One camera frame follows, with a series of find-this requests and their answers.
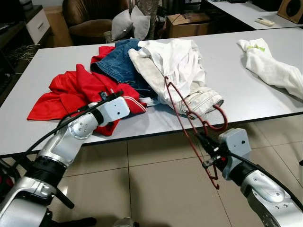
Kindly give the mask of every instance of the brown leather chair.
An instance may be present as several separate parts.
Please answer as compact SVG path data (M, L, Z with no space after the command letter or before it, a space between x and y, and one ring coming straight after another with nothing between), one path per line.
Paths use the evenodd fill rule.
M105 43L104 32L128 5L129 0L64 0L62 12L74 45Z

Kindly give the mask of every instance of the remote control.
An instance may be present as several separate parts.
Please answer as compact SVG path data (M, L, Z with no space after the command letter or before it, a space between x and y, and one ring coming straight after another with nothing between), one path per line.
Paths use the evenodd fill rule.
M266 26L273 26L275 24L274 22L272 22L270 20L263 19L263 18L258 18L255 21L260 23L260 24L264 24Z

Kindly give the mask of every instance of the speaker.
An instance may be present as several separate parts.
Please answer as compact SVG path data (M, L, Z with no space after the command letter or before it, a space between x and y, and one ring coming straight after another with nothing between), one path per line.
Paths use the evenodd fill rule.
M302 24L303 0L283 0L278 15L296 24Z

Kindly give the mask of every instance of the tiled floor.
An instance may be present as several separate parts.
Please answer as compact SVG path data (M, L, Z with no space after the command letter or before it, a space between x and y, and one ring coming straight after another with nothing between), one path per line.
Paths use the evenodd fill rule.
M232 125L245 128L251 160L303 201L303 116ZM207 158L202 149L201 155ZM240 189L220 177L216 190L180 133L85 147L60 188L73 210L54 200L54 219L96 217L110 227L132 216L142 227L262 227Z

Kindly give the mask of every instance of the table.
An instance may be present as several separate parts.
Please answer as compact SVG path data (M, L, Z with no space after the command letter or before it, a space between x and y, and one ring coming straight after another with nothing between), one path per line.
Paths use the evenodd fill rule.
M286 28L248 31L218 35L186 37L193 39L204 57L206 85L225 99L222 108L229 122L251 122L261 119L302 114L303 103L282 89L265 84L245 69L246 56L236 44L239 39L267 41L273 56L303 71L303 30ZM37 99L45 92L57 74L75 70L77 63L89 69L92 56L100 45L40 49L23 73L7 100L0 108L0 156L24 152L40 137L56 127L58 121L27 121ZM206 119L212 124L223 123L218 112ZM186 118L182 119L189 128ZM177 117L170 107L149 107L144 114L120 121L111 137L92 135L87 144L157 135L181 130Z
M303 24L295 24L280 17L277 12L265 11L249 1L246 3L230 3L228 1L213 2L209 0L208 2L256 30L303 26ZM275 22L275 25L266 26L255 22L255 19L260 17Z

